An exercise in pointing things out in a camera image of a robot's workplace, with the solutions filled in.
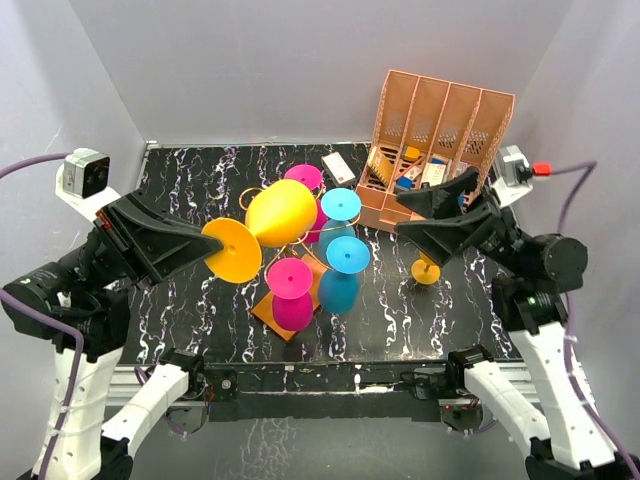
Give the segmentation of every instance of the yellow cone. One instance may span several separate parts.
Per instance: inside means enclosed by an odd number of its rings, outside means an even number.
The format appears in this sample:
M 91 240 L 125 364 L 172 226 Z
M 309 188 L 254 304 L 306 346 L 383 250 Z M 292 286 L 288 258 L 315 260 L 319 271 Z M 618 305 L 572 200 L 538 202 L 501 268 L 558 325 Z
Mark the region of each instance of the yellow cone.
M 255 196 L 244 223 L 260 245 L 274 248 L 295 242 L 317 215 L 311 190 L 296 180 L 283 179 Z
M 216 218 L 204 226 L 202 234 L 222 242 L 224 249 L 204 260 L 222 280 L 244 283 L 258 274 L 262 266 L 262 250 L 241 222 L 232 218 Z

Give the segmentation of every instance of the orange stand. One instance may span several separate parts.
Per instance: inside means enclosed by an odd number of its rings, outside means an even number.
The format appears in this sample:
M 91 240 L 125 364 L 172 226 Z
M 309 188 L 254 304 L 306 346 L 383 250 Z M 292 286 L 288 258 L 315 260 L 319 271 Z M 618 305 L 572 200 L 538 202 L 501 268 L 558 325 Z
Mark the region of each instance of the orange stand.
M 306 263 L 309 268 L 311 268 L 311 272 L 313 273 L 313 284 L 311 285 L 311 290 L 309 293 L 311 294 L 311 298 L 313 300 L 313 310 L 316 311 L 320 306 L 320 302 L 318 301 L 318 286 L 320 285 L 320 279 L 324 272 L 327 270 L 325 267 L 320 265 L 311 255 L 307 254 L 302 257 L 302 261 Z M 271 302 L 273 301 L 273 293 L 269 292 L 260 302 L 253 307 L 251 312 L 266 323 L 271 330 L 278 334 L 280 338 L 282 338 L 285 342 L 289 342 L 296 333 L 298 332 L 290 332 L 289 330 L 284 330 L 281 328 L 273 318 L 273 308 Z

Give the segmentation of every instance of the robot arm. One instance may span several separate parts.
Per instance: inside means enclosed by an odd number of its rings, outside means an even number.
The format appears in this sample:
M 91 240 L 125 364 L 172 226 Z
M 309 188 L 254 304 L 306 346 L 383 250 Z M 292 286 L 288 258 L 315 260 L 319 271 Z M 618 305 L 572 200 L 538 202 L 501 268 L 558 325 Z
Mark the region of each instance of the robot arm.
M 528 178 L 521 177 L 520 186 Z M 567 312 L 560 295 L 582 287 L 586 247 L 562 235 L 522 231 L 506 208 L 530 190 L 518 182 L 508 186 L 501 178 L 498 189 L 484 186 L 468 208 L 459 206 L 458 197 L 474 192 L 477 180 L 478 172 L 470 169 L 438 187 L 398 194 L 400 204 L 428 220 L 398 223 L 396 231 L 439 266 L 473 247 L 508 270 L 493 280 L 491 300 L 527 364 L 548 427 L 498 379 L 485 350 L 449 355 L 453 383 L 490 406 L 527 458 L 530 478 L 630 478 L 615 446 L 573 392 L 563 364 Z
M 0 291 L 16 331 L 51 340 L 56 348 L 47 433 L 37 462 L 21 479 L 128 478 L 133 455 L 168 406 L 202 390 L 202 358 L 170 351 L 138 395 L 102 423 L 129 329 L 122 284 L 161 283 L 222 250 L 218 239 L 160 210 L 142 191 L 120 197 L 107 188 L 108 167 L 108 157 L 88 149 L 65 159 L 56 194 L 94 227 L 84 245 Z M 34 314 L 72 328 L 62 332 Z

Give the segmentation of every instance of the blue disc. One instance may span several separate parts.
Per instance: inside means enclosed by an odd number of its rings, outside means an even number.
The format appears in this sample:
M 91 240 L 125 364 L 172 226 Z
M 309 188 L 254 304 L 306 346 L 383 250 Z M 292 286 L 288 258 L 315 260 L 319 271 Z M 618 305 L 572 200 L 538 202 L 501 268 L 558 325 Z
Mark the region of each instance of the blue disc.
M 327 260 L 327 248 L 331 242 L 333 242 L 336 238 L 349 236 L 355 237 L 356 231 L 353 227 L 347 227 L 348 222 L 338 222 L 337 220 L 329 220 L 324 224 L 323 229 L 325 228 L 335 228 L 335 227 L 343 227 L 337 228 L 335 230 L 329 230 L 328 232 L 322 232 L 320 234 L 320 238 L 318 239 L 318 243 L 316 243 L 313 248 L 313 253 L 315 253 L 316 257 L 318 257 L 323 263 L 329 263 Z
M 413 188 L 413 182 L 411 181 L 410 178 L 408 177 L 400 177 L 397 181 L 396 181 L 397 185 L 400 185 L 401 187 L 404 188 L 408 188 L 411 189 Z
M 353 308 L 359 290 L 360 282 L 355 275 L 327 270 L 318 286 L 318 301 L 327 312 L 342 315 Z
M 338 237 L 327 248 L 329 265 L 340 273 L 361 272 L 367 268 L 370 259 L 367 246 L 354 237 Z
M 327 217 L 343 222 L 358 216 L 362 201 L 353 190 L 334 188 L 322 196 L 320 205 Z

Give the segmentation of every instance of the red connector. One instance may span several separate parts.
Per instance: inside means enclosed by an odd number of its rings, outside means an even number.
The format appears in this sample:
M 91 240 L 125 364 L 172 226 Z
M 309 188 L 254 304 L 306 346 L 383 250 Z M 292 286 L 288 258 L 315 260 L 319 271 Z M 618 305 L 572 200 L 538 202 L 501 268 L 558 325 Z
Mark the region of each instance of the red connector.
M 550 163 L 534 163 L 533 175 L 536 177 L 550 177 L 553 173 Z

